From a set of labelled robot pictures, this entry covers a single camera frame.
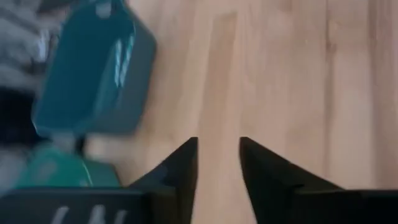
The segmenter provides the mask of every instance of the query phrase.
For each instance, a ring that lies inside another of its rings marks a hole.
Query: teal container
[[[120,183],[113,166],[43,144],[17,182],[16,188],[24,187],[120,187]]]
[[[134,131],[155,48],[154,36],[123,0],[82,4],[63,27],[35,105],[38,134]]]

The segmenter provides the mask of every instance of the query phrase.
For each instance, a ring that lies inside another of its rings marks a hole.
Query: black object
[[[78,154],[81,157],[85,157],[85,144],[86,144],[86,136],[78,137],[75,141],[76,154]]]
[[[189,139],[128,188],[13,190],[0,198],[0,223],[190,223],[197,144]]]
[[[31,93],[0,87],[0,145],[32,147],[44,140],[30,119],[33,100]]]
[[[398,221],[396,190],[343,190],[247,137],[240,158],[258,224]]]

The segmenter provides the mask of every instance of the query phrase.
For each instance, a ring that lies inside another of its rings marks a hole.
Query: teal bucket
[[[144,110],[154,36],[123,4],[95,1],[66,21],[32,120],[39,135],[129,134]]]

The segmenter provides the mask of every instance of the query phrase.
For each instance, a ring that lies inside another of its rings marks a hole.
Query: wooden floor
[[[398,1],[131,0],[159,51],[131,138],[93,137],[125,184],[198,136],[193,224],[255,223],[249,136],[349,189],[398,187]]]

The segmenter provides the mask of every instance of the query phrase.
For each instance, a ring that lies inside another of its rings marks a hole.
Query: teal plastic box
[[[16,187],[119,187],[109,164],[82,159],[55,146],[36,149]]]
[[[154,36],[123,0],[77,7],[35,104],[38,134],[131,134],[144,110],[155,49]]]

